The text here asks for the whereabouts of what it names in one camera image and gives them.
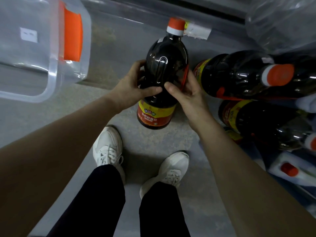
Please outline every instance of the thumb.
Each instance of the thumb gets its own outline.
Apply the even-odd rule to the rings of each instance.
[[[178,100],[178,102],[182,102],[184,100],[185,95],[177,88],[174,84],[171,82],[165,83],[165,88],[169,92],[170,95],[172,95],[174,98]]]
[[[147,97],[147,96],[154,96],[162,92],[161,87],[148,87],[146,89],[140,89],[142,98]]]

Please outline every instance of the dark plastic bottle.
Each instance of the dark plastic bottle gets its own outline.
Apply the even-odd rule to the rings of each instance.
[[[274,64],[260,51],[221,54],[201,62],[194,73],[203,90],[222,99],[251,99],[271,86],[283,86],[293,77],[291,64]]]
[[[316,59],[305,57],[294,65],[294,77],[282,87],[264,91],[259,99],[296,99],[316,93]]]
[[[227,126],[281,150],[316,150],[316,133],[300,111],[261,101],[228,101],[219,108]]]
[[[183,87],[188,72],[188,52],[181,41],[185,21],[170,18],[167,35],[156,41],[146,57],[145,77],[140,88],[162,87],[162,92],[146,97],[138,103],[137,119],[150,129],[166,127],[177,100],[164,88],[169,81]]]

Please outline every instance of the person's left hand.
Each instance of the person's left hand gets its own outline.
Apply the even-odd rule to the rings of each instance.
[[[115,103],[118,112],[125,110],[147,96],[153,96],[162,92],[161,87],[148,87],[139,89],[138,81],[144,76],[144,71],[140,70],[146,60],[136,61],[126,76],[114,87],[108,96]]]

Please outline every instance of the plastic storage box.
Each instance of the plastic storage box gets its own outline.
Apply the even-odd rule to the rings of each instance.
[[[1,0],[0,97],[42,102],[88,73],[91,19],[80,0]]]

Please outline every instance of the bottle cap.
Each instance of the bottle cap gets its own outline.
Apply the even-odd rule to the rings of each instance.
[[[294,165],[291,165],[290,163],[286,162],[281,165],[281,171],[286,173],[290,177],[295,177],[298,175],[298,168],[296,168]]]
[[[261,80],[267,87],[284,86],[289,83],[294,75],[292,64],[274,64],[265,68]]]
[[[304,146],[310,150],[316,150],[316,133],[312,133],[305,139]]]
[[[167,32],[176,36],[183,36],[185,20],[171,17],[168,23]]]

